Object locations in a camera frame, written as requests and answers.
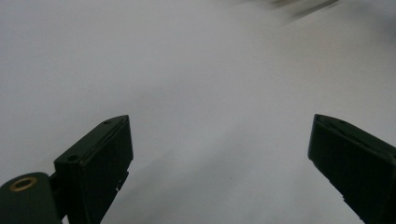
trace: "black object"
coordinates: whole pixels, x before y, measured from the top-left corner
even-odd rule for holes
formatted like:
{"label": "black object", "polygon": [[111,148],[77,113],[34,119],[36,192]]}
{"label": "black object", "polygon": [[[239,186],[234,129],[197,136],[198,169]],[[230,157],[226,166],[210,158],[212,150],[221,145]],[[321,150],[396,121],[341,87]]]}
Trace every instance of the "black object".
{"label": "black object", "polygon": [[55,174],[21,175],[0,188],[0,223],[98,224],[133,159],[128,116],[108,119],[55,160]]}
{"label": "black object", "polygon": [[396,223],[395,147],[343,120],[315,115],[308,157],[364,223]]}

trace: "black plastic part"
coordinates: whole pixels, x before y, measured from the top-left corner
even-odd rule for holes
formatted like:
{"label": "black plastic part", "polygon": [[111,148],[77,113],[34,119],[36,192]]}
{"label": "black plastic part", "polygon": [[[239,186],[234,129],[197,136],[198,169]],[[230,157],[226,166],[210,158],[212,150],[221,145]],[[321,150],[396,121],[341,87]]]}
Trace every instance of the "black plastic part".
{"label": "black plastic part", "polygon": [[128,116],[99,124],[56,159],[56,182],[70,224],[100,223],[133,159]]}
{"label": "black plastic part", "polygon": [[0,223],[60,224],[50,179],[43,173],[16,177],[0,188]]}
{"label": "black plastic part", "polygon": [[395,147],[343,120],[315,115],[308,157],[364,223],[396,223]]}

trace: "screw hole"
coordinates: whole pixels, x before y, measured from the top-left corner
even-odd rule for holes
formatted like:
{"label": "screw hole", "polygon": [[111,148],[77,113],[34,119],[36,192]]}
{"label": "screw hole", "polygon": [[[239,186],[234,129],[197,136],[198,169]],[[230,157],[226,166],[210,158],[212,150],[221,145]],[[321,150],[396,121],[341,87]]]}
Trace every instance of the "screw hole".
{"label": "screw hole", "polygon": [[68,161],[75,161],[76,159],[78,159],[77,155],[69,156],[69,158],[67,158]]}
{"label": "screw hole", "polygon": [[15,181],[9,189],[14,192],[22,191],[25,189],[29,189],[37,182],[37,178],[33,176],[25,177]]}

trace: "white surface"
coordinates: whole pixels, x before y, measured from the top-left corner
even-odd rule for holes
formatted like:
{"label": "white surface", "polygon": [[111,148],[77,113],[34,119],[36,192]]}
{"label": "white surface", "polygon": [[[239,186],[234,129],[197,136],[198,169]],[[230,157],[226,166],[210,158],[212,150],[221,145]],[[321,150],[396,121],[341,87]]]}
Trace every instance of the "white surface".
{"label": "white surface", "polygon": [[306,157],[315,113],[396,145],[396,4],[0,3],[0,182],[129,114],[103,223],[362,223]]}

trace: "white tabletop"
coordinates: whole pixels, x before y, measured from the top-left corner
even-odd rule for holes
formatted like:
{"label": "white tabletop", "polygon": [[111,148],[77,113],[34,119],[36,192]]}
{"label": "white tabletop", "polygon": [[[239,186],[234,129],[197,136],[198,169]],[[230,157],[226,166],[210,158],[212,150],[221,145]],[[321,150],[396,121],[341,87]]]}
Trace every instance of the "white tabletop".
{"label": "white tabletop", "polygon": [[0,182],[128,114],[103,223],[362,223],[307,158],[314,114],[396,146],[396,4],[0,2]]}

